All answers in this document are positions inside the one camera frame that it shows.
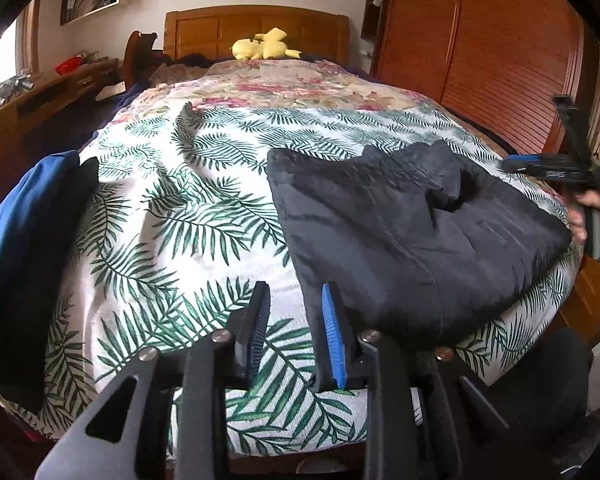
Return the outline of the person's right hand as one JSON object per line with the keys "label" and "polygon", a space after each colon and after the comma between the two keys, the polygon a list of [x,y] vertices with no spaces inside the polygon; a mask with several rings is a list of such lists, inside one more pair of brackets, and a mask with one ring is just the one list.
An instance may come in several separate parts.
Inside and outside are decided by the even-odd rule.
{"label": "person's right hand", "polygon": [[586,191],[574,196],[574,201],[568,207],[568,221],[574,239],[584,244],[588,239],[588,229],[581,208],[591,207],[600,211],[600,192]]}

